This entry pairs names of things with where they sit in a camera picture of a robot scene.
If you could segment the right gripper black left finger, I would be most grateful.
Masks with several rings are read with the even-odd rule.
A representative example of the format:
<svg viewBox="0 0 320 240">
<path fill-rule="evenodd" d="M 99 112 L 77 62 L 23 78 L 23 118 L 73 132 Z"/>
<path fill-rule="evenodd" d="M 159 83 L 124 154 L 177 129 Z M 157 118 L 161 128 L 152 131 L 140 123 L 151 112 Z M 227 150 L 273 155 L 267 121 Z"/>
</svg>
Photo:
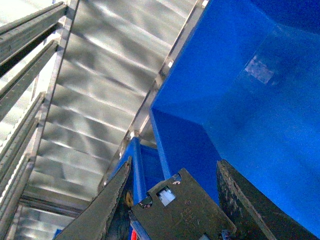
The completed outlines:
<svg viewBox="0 0 320 240">
<path fill-rule="evenodd" d="M 127 240 L 132 207 L 132 157 L 56 240 Z"/>
</svg>

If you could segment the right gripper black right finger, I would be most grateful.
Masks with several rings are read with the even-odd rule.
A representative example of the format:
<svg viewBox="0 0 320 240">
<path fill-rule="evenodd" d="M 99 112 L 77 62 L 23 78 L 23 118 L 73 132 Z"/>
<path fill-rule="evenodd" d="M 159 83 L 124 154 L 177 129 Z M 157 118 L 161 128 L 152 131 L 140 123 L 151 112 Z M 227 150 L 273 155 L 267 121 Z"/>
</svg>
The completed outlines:
<svg viewBox="0 0 320 240">
<path fill-rule="evenodd" d="M 316 240 L 318 237 L 284 213 L 226 160 L 217 162 L 219 205 L 236 231 L 225 240 Z"/>
</svg>

